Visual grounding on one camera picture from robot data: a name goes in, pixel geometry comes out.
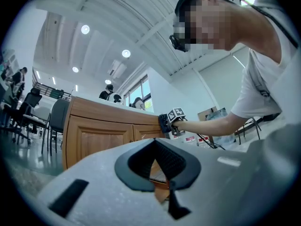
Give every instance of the white t-shirt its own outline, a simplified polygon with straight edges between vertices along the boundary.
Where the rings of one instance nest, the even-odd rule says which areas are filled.
[[[141,100],[138,100],[135,104],[135,108],[138,110],[142,110],[141,105],[143,105],[143,102]]]
[[[281,25],[284,25],[284,23],[290,23],[288,16],[278,9],[262,8],[262,10],[265,10],[266,12],[271,14],[276,20],[280,22]],[[277,64],[269,57],[250,49],[249,56],[252,56],[254,64],[248,64],[247,67],[243,70],[242,88],[240,96],[231,110],[232,113],[243,118],[265,116],[269,114],[282,112],[283,108],[279,106],[279,104],[283,105],[285,103],[291,103],[289,101],[282,101],[284,98],[283,93],[291,93],[292,90],[296,90],[296,86],[298,86],[299,84],[298,81],[295,81],[295,83],[292,83],[291,86],[288,86],[287,83],[291,81],[291,78],[289,77],[290,75],[288,73],[284,73],[287,70],[288,66],[290,67],[288,69],[290,71],[290,74],[292,73],[292,71],[295,71],[295,73],[299,72],[300,64],[297,64],[298,66],[296,65],[296,63],[290,65],[292,62],[292,58],[294,56],[297,56],[296,48],[291,44],[289,39],[283,34],[283,32],[277,27],[277,25],[274,22],[272,22],[269,18],[267,19],[275,28],[280,40],[281,62]],[[256,69],[259,71],[273,100],[267,100],[256,89],[250,75],[247,72],[248,66],[255,66]],[[301,74],[299,74],[296,79],[300,81]]]

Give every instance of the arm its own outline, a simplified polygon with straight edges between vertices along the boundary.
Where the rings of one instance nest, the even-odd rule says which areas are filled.
[[[219,137],[234,133],[247,120],[247,118],[239,117],[230,112],[226,117],[212,121],[175,121],[173,125],[177,126],[179,130]]]

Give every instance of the forearm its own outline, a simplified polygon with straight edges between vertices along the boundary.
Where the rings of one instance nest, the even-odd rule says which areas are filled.
[[[176,121],[174,125],[179,130],[213,137],[226,136],[235,132],[235,129],[229,125],[226,118],[212,121]]]

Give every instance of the fluorescent light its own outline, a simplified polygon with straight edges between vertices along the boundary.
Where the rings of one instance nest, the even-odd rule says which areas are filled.
[[[255,0],[246,0],[250,4],[254,4]],[[240,1],[241,6],[248,6],[248,4],[244,1]]]
[[[125,49],[122,51],[122,56],[124,58],[129,58],[131,56],[131,52],[129,50]]]
[[[73,72],[77,73],[79,71],[79,69],[77,67],[73,67],[72,68]]]
[[[243,65],[243,63],[240,62],[238,58],[236,58],[234,55],[232,55],[232,56],[245,68],[245,66]]]
[[[87,34],[87,33],[89,33],[89,31],[90,31],[90,28],[89,28],[88,25],[82,26],[81,32],[82,32],[83,34]]]

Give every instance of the white ceiling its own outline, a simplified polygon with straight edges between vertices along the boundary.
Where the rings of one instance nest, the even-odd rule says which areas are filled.
[[[123,62],[127,69],[113,84],[122,85],[141,64],[148,64],[165,79],[171,81],[179,71],[198,66],[207,57],[227,55],[215,51],[204,55],[202,51],[182,53],[169,42],[172,18],[178,0],[35,0],[37,8],[49,11],[42,28],[36,54],[35,67],[45,73],[82,84],[97,84],[109,78],[108,69],[114,60]],[[90,26],[87,35],[82,25]],[[131,51],[124,59],[122,50]],[[76,66],[82,76],[73,79]]]

